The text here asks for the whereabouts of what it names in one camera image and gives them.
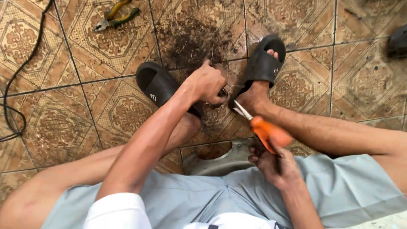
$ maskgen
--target tiled floor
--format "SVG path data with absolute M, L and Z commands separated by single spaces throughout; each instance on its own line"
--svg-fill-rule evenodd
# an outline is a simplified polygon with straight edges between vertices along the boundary
M 285 64 L 270 99 L 298 112 L 407 130 L 407 60 L 385 57 L 386 37 L 407 23 L 405 0 L 133 0 L 141 14 L 117 30 L 92 32 L 115 1 L 57 0 L 43 42 L 12 84 L 8 103 L 27 119 L 22 138 L 0 143 L 0 205 L 44 167 L 124 144 L 157 108 L 134 77 L 145 61 L 182 82 L 202 58 L 235 85 L 254 44 L 277 33 Z M 27 58 L 48 0 L 0 0 L 0 95 Z M 21 119 L 15 117 L 21 126 Z M 10 131 L 0 117 L 2 136 Z M 251 137 L 226 105 L 205 108 L 200 132 L 156 170 L 182 173 L 182 157 L 214 158 L 228 140 Z M 314 153 L 295 141 L 298 155 Z

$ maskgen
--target black cable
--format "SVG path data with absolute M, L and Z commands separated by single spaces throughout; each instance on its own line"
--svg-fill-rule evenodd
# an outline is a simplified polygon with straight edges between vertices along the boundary
M 27 65 L 30 60 L 37 54 L 37 50 L 38 50 L 38 46 L 41 42 L 41 38 L 42 38 L 42 32 L 44 29 L 44 20 L 45 20 L 45 14 L 48 12 L 48 10 L 51 7 L 51 4 L 54 2 L 54 0 L 50 0 L 47 4 L 47 6 L 45 7 L 44 11 L 42 11 L 41 13 L 41 20 L 39 22 L 39 30 L 38 30 L 38 37 L 37 37 L 37 41 L 35 43 L 34 49 L 31 52 L 30 56 L 28 56 L 27 60 L 24 61 L 24 63 L 17 69 L 17 71 L 15 71 L 15 73 L 13 74 L 13 76 L 11 77 L 10 81 L 7 83 L 6 88 L 4 90 L 4 98 L 3 98 L 3 103 L 0 103 L 0 106 L 3 107 L 4 110 L 4 119 L 6 121 L 7 126 L 9 127 L 9 129 L 13 132 L 12 134 L 9 134 L 7 136 L 4 137 L 0 137 L 0 142 L 4 142 L 4 141 L 8 141 L 8 140 L 12 140 L 16 137 L 22 136 L 26 125 L 27 125 L 27 121 L 25 119 L 25 116 L 18 110 L 10 107 L 7 105 L 7 94 L 9 93 L 9 89 L 11 86 L 11 83 L 13 82 L 13 80 L 16 79 L 18 73 L 20 73 L 20 71 L 25 67 L 25 65 Z M 9 121 L 9 117 L 8 117 L 8 110 L 12 110 L 14 112 L 16 112 L 19 116 L 22 117 L 23 119 L 23 127 L 21 128 L 21 130 L 16 130 L 14 129 L 14 127 L 11 125 L 10 121 Z

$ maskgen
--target person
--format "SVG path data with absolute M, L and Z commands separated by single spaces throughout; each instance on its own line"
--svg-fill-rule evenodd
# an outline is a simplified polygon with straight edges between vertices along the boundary
M 273 49 L 267 54 L 279 58 Z M 11 193 L 1 228 L 308 229 L 407 209 L 407 133 L 279 107 L 265 80 L 254 80 L 237 101 L 324 154 L 294 157 L 277 147 L 274 156 L 256 146 L 249 157 L 255 167 L 223 177 L 152 170 L 199 131 L 191 106 L 226 102 L 217 95 L 225 85 L 205 61 L 127 144 L 50 167 Z

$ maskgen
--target bare foot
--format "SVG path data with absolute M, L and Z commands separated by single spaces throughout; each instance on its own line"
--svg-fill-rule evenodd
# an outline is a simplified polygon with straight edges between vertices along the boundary
M 278 53 L 272 49 L 268 50 L 267 53 L 276 59 L 278 58 Z M 270 102 L 269 84 L 270 82 L 263 80 L 253 81 L 249 90 L 239 95 L 236 101 L 251 115 L 259 115 L 260 111 L 264 109 L 264 106 Z

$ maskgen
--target leg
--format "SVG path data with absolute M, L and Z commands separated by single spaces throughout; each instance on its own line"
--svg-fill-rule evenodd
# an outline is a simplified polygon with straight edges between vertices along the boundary
M 265 81 L 255 81 L 247 92 L 237 98 L 238 102 L 251 114 L 263 116 L 320 152 L 332 156 L 370 155 L 399 189 L 407 193 L 407 179 L 403 177 L 407 174 L 407 133 L 279 107 L 269 101 L 268 85 Z
M 162 156 L 188 141 L 199 128 L 200 120 L 186 113 L 172 132 Z M 117 146 L 40 172 L 10 194 L 0 209 L 0 225 L 40 228 L 56 200 L 68 188 L 102 182 L 122 148 L 123 145 Z

